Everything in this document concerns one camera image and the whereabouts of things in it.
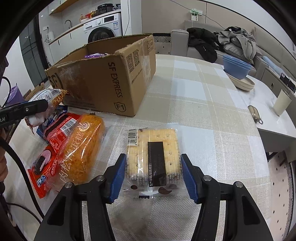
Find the person's left hand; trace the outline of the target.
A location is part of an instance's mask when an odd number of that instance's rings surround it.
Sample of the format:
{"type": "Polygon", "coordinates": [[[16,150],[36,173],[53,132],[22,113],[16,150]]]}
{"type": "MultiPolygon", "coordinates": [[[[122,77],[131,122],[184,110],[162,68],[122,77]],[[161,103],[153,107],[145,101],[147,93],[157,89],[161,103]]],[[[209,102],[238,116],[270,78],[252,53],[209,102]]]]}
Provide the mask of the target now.
{"type": "Polygon", "coordinates": [[[6,151],[0,147],[0,182],[3,182],[8,175],[5,152],[6,151]]]}

